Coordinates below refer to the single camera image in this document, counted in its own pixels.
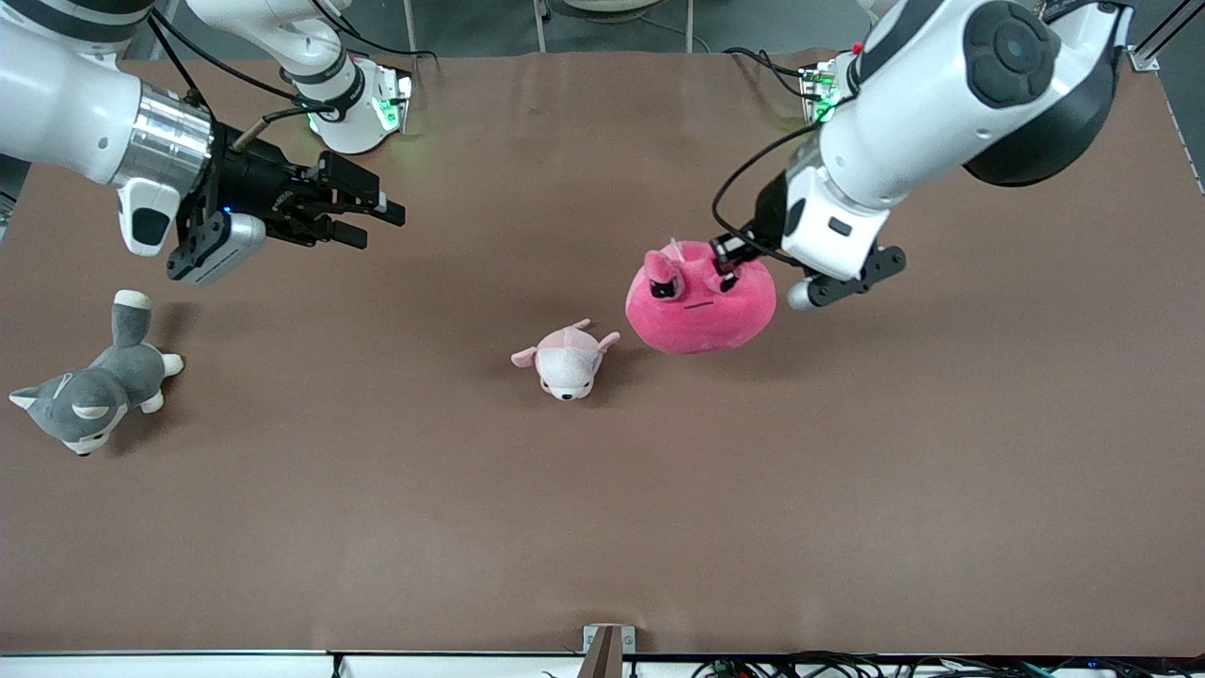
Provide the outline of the round hot pink plush toy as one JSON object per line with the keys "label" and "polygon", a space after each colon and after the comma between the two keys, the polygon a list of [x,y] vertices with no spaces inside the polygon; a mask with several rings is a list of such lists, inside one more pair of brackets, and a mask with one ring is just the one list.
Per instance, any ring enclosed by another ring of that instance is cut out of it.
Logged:
{"label": "round hot pink plush toy", "polygon": [[670,240],[647,250],[625,300],[629,325],[645,344],[671,355],[731,350],[770,325],[778,291],[768,266],[737,266],[727,285],[710,244]]}

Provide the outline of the pale pink white plush toy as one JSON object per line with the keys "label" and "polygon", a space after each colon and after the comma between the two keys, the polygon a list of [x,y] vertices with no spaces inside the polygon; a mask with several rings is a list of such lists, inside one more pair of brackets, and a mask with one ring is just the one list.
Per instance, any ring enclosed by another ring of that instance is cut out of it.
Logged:
{"label": "pale pink white plush toy", "polygon": [[518,369],[537,370],[539,387],[559,402],[584,399],[593,390],[602,356],[621,340],[618,331],[595,338],[589,326],[586,318],[559,328],[536,344],[512,353],[509,360]]}

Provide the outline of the grey white husky plush toy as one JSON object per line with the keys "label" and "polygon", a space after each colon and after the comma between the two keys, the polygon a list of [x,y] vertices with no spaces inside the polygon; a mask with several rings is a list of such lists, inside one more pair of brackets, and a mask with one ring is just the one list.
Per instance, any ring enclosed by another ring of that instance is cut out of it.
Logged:
{"label": "grey white husky plush toy", "polygon": [[8,394],[45,434],[80,458],[107,443],[127,413],[163,408],[163,383],[184,372],[184,356],[147,342],[152,303],[136,289],[114,293],[112,343],[86,369]]}

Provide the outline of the brown table cover sheet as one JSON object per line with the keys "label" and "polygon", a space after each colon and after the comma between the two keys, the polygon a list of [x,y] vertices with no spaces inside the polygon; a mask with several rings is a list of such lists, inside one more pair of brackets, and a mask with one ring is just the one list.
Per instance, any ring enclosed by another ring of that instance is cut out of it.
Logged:
{"label": "brown table cover sheet", "polygon": [[[114,193],[33,169],[0,244],[0,649],[1205,653],[1205,196],[1157,77],[1022,190],[892,212],[909,269],[739,350],[623,301],[797,125],[731,57],[427,63],[364,158],[406,226],[271,243],[198,289]],[[184,356],[80,458],[8,394],[112,343]],[[559,402],[509,356],[621,340]]]}

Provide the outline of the metal table edge bracket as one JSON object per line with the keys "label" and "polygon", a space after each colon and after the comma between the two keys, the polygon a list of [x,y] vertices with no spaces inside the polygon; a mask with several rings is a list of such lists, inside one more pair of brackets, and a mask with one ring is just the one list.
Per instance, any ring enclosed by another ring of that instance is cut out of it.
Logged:
{"label": "metal table edge bracket", "polygon": [[586,625],[584,661],[577,678],[630,678],[629,655],[636,652],[636,627],[621,623]]}

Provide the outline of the white table edge rail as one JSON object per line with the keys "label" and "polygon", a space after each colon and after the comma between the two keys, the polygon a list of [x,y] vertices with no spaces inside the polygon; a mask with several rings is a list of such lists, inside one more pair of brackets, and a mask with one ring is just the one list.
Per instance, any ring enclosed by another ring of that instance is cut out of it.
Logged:
{"label": "white table edge rail", "polygon": [[[0,654],[0,678],[577,678],[578,653],[63,652]],[[1191,658],[631,654],[630,678],[1205,678]]]}

